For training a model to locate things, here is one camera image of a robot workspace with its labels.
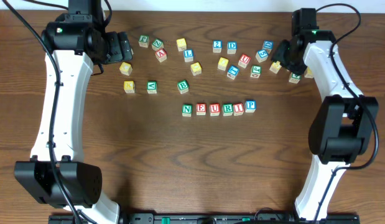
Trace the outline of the yellow O block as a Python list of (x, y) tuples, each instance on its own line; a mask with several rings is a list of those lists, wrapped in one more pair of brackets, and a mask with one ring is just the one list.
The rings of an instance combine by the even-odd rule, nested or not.
[(190, 69), (193, 76), (197, 76), (202, 73), (202, 66), (200, 65), (199, 62), (191, 64)]

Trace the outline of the red I block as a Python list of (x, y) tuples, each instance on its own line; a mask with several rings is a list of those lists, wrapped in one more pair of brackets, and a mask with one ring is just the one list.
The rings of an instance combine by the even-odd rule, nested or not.
[(233, 104), (233, 115), (239, 116), (244, 113), (244, 105), (242, 103)]

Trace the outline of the blue P block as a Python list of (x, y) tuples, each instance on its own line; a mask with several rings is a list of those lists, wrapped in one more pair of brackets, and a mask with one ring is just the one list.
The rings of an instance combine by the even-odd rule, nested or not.
[(255, 100), (246, 100), (244, 106), (246, 113), (253, 113), (256, 110), (256, 101)]

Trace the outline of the blue L block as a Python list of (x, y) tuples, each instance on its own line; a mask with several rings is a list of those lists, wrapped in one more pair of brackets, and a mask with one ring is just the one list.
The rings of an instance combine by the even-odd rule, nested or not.
[(194, 53), (192, 49), (187, 49), (183, 51), (183, 57), (185, 62), (194, 61)]

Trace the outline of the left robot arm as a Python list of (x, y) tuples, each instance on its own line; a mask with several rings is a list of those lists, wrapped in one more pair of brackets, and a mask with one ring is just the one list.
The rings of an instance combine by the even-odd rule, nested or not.
[(39, 133), (28, 161), (14, 176), (41, 204), (70, 211), (50, 223), (127, 223), (102, 189), (102, 172), (84, 163), (85, 97), (94, 66), (132, 59), (125, 32), (106, 32), (102, 1), (70, 1), (36, 38), (45, 50), (47, 82)]

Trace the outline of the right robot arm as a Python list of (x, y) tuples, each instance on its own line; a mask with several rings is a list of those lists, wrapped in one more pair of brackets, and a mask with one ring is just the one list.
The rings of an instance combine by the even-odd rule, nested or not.
[(356, 87), (338, 53), (340, 39), (317, 25), (317, 9), (292, 14), (292, 38), (283, 40), (271, 60), (294, 75), (310, 69), (322, 104), (308, 132), (312, 161), (294, 213), (284, 223), (358, 223), (358, 217), (329, 215), (328, 204), (348, 170), (361, 170), (379, 150), (379, 105)]

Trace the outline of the green R block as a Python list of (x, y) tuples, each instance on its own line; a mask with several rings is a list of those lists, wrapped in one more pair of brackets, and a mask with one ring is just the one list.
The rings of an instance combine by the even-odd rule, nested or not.
[(233, 115), (233, 105), (227, 103), (223, 105), (223, 116), (232, 116)]

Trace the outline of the green N block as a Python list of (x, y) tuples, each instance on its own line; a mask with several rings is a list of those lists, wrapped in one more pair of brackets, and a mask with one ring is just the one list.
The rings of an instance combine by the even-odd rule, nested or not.
[(192, 116), (192, 105), (182, 105), (182, 116), (191, 117)]

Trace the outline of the red E block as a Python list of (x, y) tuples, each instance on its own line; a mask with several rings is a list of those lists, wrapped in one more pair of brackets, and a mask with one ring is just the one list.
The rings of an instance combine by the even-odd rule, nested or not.
[(205, 103), (197, 103), (196, 104), (196, 114), (197, 114), (197, 116), (205, 116), (206, 115), (206, 104)]

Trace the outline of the red A block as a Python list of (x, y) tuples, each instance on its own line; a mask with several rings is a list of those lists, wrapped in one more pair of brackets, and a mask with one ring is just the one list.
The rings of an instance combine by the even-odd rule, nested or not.
[(167, 52), (165, 49), (159, 49), (155, 52), (155, 57), (159, 62), (167, 60)]

